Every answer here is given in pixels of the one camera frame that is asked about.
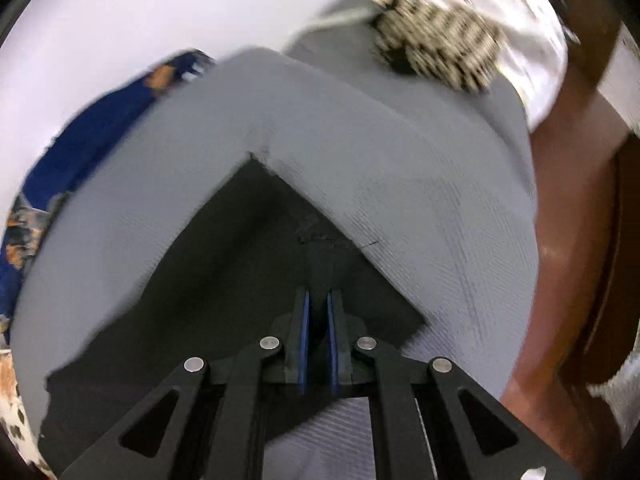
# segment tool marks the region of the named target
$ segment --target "blue strip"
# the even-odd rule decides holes
[[[302,334],[300,336],[300,373],[298,375],[298,384],[302,393],[306,389],[306,360],[309,353],[309,293],[305,293],[305,304],[302,309]]]
[[[329,323],[329,358],[331,361],[331,391],[338,389],[338,341],[335,338],[334,300],[331,293],[326,297],[326,312]]]

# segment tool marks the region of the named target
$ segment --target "navy blue fabric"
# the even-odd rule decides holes
[[[211,65],[205,54],[185,52],[101,97],[66,126],[30,171],[9,212],[0,248],[0,348],[8,343],[22,281],[69,194],[168,88],[201,75]]]

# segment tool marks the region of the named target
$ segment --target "wooden floor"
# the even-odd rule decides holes
[[[616,197],[615,153],[628,128],[594,84],[570,67],[549,118],[532,134],[540,273],[529,332],[502,402],[586,479],[620,440],[607,405],[561,366],[594,305]]]

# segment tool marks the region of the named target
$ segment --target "patterned cloth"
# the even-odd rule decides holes
[[[213,65],[200,51],[170,59],[98,99],[63,130],[24,181],[9,212],[0,249],[0,426],[26,463],[55,479],[38,451],[7,348],[20,288],[56,213],[104,160],[136,120],[168,89]]]
[[[433,77],[467,92],[486,91],[497,73],[503,34],[472,10],[392,0],[373,26],[378,55],[396,72]]]

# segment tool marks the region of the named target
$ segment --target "gray cloth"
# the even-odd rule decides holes
[[[293,47],[322,71],[261,49],[222,62],[160,102],[72,197],[12,329],[34,431],[46,377],[139,295],[248,152],[356,245],[378,242],[364,254],[428,320],[407,355],[450,356],[500,395],[538,264],[524,111],[502,78],[472,97],[389,72],[370,61],[361,27],[315,32]],[[373,477],[362,400],[335,404],[266,451],[265,479]]]

